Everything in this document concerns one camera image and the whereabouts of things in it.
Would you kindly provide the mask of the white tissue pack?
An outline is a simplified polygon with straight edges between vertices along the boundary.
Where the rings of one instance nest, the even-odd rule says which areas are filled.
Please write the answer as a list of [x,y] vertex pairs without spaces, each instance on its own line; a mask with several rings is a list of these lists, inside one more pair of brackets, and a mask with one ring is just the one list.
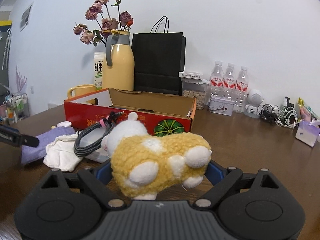
[[[106,129],[104,127],[100,127],[90,132],[80,140],[80,147],[85,147],[92,144],[93,142],[96,142],[103,136],[105,131]],[[101,146],[99,146],[97,150],[95,150],[88,156],[85,156],[85,158],[96,161],[98,163],[103,163],[109,159],[109,157],[107,156],[107,152],[105,152]]]

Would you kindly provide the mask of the purple knitted cloth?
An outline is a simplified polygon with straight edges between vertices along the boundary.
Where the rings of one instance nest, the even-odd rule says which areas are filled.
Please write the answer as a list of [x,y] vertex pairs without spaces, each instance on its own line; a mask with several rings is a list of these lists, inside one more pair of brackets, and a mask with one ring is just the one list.
[[39,145],[37,147],[22,146],[21,165],[37,161],[46,156],[46,146],[62,135],[72,135],[75,133],[72,127],[57,127],[37,136]]

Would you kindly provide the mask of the white cloth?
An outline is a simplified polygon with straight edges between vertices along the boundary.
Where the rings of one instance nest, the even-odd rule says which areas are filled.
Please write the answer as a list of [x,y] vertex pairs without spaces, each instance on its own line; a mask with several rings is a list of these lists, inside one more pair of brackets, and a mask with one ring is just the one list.
[[62,135],[46,146],[44,165],[58,168],[63,172],[73,172],[82,161],[82,157],[74,153],[74,143],[78,135]]

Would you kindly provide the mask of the white and yellow plush toy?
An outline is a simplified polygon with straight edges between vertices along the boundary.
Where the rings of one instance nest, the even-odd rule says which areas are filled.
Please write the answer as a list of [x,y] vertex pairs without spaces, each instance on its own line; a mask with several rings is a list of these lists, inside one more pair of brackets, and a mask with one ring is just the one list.
[[212,155],[209,143],[198,134],[150,135],[135,112],[117,124],[101,146],[121,192],[136,200],[154,200],[176,184],[196,187],[202,183]]

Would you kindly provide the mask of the white robot figurine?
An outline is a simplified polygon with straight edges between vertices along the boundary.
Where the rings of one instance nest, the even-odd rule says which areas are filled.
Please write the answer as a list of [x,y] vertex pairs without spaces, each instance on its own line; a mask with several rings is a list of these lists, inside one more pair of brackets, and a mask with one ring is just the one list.
[[264,98],[261,91],[257,89],[252,89],[247,94],[247,104],[245,105],[244,115],[250,118],[258,119],[259,106],[262,104]]

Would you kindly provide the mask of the red cardboard box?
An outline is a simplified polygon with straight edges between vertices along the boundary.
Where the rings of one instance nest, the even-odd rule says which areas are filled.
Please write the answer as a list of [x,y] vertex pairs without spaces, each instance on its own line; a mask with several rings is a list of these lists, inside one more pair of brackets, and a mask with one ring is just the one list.
[[119,123],[135,112],[148,133],[159,137],[190,132],[196,111],[195,98],[113,88],[76,96],[63,104],[66,120],[74,128],[85,129],[111,112],[122,112]]

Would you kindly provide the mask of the middle water bottle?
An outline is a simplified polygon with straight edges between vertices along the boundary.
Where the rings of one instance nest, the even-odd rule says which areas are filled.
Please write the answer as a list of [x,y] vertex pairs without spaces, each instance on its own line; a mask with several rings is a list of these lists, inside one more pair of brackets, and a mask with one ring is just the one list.
[[235,89],[236,80],[234,77],[234,64],[227,64],[227,69],[223,77],[223,97],[231,99],[233,95],[233,90]]

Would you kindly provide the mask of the purple tissue box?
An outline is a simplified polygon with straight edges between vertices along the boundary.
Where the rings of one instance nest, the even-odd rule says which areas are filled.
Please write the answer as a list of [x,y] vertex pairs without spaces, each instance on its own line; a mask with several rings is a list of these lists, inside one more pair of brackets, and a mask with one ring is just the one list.
[[319,120],[312,122],[301,121],[298,125],[296,139],[307,144],[310,147],[314,147],[319,137]]

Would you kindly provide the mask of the right water bottle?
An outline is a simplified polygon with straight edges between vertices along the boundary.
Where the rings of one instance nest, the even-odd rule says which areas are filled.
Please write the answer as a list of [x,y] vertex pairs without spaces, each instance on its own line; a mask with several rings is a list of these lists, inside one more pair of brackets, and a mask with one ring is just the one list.
[[241,67],[239,75],[236,79],[236,87],[235,87],[235,105],[234,111],[236,113],[242,113],[244,107],[245,95],[248,90],[248,72],[246,67]]

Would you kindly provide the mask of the black charger adapter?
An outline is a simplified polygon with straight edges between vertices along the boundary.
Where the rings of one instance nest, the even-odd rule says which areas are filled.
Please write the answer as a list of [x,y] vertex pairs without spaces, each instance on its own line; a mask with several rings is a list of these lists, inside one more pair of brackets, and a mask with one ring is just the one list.
[[290,98],[288,98],[287,96],[284,98],[283,106],[284,106],[284,108],[289,108],[289,107],[294,108],[295,107],[295,105],[290,102]]

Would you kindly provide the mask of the colourful snack packet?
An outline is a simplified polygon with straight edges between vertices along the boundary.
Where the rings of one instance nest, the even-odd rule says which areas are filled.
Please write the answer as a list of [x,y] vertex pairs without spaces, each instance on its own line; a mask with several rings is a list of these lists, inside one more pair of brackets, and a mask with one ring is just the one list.
[[302,98],[298,98],[297,103],[299,107],[300,118],[302,120],[312,122],[319,119],[319,116]]

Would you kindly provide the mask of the yellow thermos jug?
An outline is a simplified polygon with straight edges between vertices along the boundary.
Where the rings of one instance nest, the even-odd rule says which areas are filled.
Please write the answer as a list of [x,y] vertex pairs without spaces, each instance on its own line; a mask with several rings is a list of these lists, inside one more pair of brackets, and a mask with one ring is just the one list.
[[112,30],[106,41],[105,55],[103,89],[133,90],[135,60],[130,44],[130,33]]

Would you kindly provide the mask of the white flat box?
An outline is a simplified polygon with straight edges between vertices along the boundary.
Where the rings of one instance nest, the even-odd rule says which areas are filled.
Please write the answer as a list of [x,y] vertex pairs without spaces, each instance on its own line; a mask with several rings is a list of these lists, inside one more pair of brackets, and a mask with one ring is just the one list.
[[203,79],[203,74],[201,73],[196,73],[196,72],[179,72],[178,77],[180,78],[186,78],[186,79],[198,79],[202,80]]

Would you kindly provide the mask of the white milk carton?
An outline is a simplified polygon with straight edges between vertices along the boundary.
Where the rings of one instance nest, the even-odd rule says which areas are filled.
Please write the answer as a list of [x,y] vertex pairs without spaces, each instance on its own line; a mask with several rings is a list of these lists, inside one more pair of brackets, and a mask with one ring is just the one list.
[[94,84],[95,89],[100,90],[103,86],[103,64],[105,53],[95,52],[94,54]]

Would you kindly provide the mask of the black paper bag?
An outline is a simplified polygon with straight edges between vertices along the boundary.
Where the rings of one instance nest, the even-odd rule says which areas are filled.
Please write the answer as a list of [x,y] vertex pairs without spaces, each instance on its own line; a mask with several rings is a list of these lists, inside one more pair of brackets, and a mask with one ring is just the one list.
[[132,38],[135,59],[134,90],[181,95],[186,38],[182,32],[170,33],[170,22],[162,16],[149,33]]

